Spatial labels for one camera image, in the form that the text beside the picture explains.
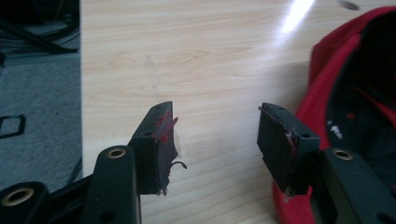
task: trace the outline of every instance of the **gray carpet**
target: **gray carpet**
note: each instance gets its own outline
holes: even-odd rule
[[[0,117],[26,117],[23,134],[0,138],[0,189],[39,181],[55,191],[81,157],[80,60],[54,58],[0,68]],[[19,124],[4,119],[0,136],[16,132]]]

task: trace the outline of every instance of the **black cable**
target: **black cable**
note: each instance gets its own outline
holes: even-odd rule
[[[70,175],[69,179],[67,180],[66,186],[71,185],[76,181],[77,176],[81,170],[82,170],[82,158],[79,158],[75,168],[73,169],[72,174]]]
[[[79,27],[78,22],[74,22],[62,29],[46,32],[39,36],[48,41],[56,40],[71,35],[73,32],[75,32],[78,29],[78,27]]]
[[[76,49],[65,49],[62,47],[59,47],[57,45],[52,44],[51,42],[42,39],[41,37],[37,35],[33,35],[30,32],[27,32],[21,28],[18,28],[17,26],[11,25],[9,22],[0,20],[0,29],[7,31],[9,33],[12,33],[21,39],[24,39],[28,41],[29,43],[36,45],[40,48],[42,48],[44,51],[47,51],[49,53],[72,53],[72,52],[77,52]]]
[[[61,0],[61,2],[59,3],[58,9],[56,10],[55,17],[53,18],[54,21],[56,21],[56,19],[58,18],[59,13],[61,12],[61,9],[63,6],[64,6],[64,0]]]
[[[64,42],[63,42],[62,44],[60,44],[59,46],[62,46],[62,45],[64,45],[64,44],[66,44],[66,43],[68,43],[68,42],[70,42],[70,41],[76,39],[77,37],[79,37],[79,32],[78,32],[78,34],[76,34],[75,36],[73,36],[73,37],[71,37],[70,39],[64,41]]]

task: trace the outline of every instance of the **metal ring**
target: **metal ring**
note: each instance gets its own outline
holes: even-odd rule
[[[344,161],[352,161],[353,156],[344,150],[341,149],[333,149],[332,154],[337,157],[338,159],[344,160]]]
[[[117,149],[113,149],[113,150],[109,151],[107,153],[107,156],[110,159],[117,159],[117,158],[122,157],[123,155],[125,155],[125,153],[126,153],[125,149],[118,149],[117,148]]]
[[[33,193],[35,193],[35,190],[31,188],[16,189],[4,197],[1,204],[7,207],[15,206],[30,199],[33,196]]]

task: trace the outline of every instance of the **black wire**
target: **black wire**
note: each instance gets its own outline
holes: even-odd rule
[[[70,175],[69,179],[67,180],[66,186],[71,185],[76,181],[77,176],[78,176],[79,172],[81,171],[81,169],[82,169],[82,158],[79,158],[75,168],[73,169],[72,174]]]
[[[75,49],[65,49],[55,44],[52,44],[51,42],[44,40],[37,35],[34,35],[17,26],[14,26],[12,23],[8,21],[0,20],[0,29],[5,30],[13,35],[16,35],[21,39],[28,41],[30,44],[42,48],[44,51],[48,53],[61,54],[61,53],[76,52]]]
[[[76,34],[76,35],[73,36],[72,38],[70,38],[70,39],[64,41],[64,42],[63,42],[62,44],[60,44],[59,46],[62,46],[63,44],[66,44],[66,43],[68,43],[68,42],[70,42],[70,41],[76,39],[77,37],[79,37],[79,32],[78,32],[78,34]]]
[[[64,6],[64,0],[61,0],[61,2],[59,3],[58,9],[56,10],[55,17],[53,18],[54,21],[56,21],[56,19],[58,18],[59,13],[61,12],[61,9],[63,6]]]
[[[62,29],[58,29],[50,33],[42,34],[40,35],[40,37],[48,41],[56,40],[73,34],[73,32],[75,32],[78,28],[79,28],[78,22],[74,22]]]
[[[61,30],[61,29],[47,31],[46,33],[40,34],[40,36],[41,36],[41,37],[45,37],[46,35],[54,34],[54,33],[56,33],[56,32],[59,32],[60,30]]]
[[[5,39],[5,40],[9,40],[9,41],[21,41],[21,40],[20,40],[19,38],[17,38],[16,36],[10,35],[10,34],[7,34],[7,33],[1,34],[1,38],[2,38],[2,39]]]

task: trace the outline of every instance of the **red backpack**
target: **red backpack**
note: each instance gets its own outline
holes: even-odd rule
[[[396,7],[372,10],[314,46],[297,117],[321,149],[359,153],[396,198]],[[286,202],[277,186],[273,193],[282,223],[314,223],[309,195]]]

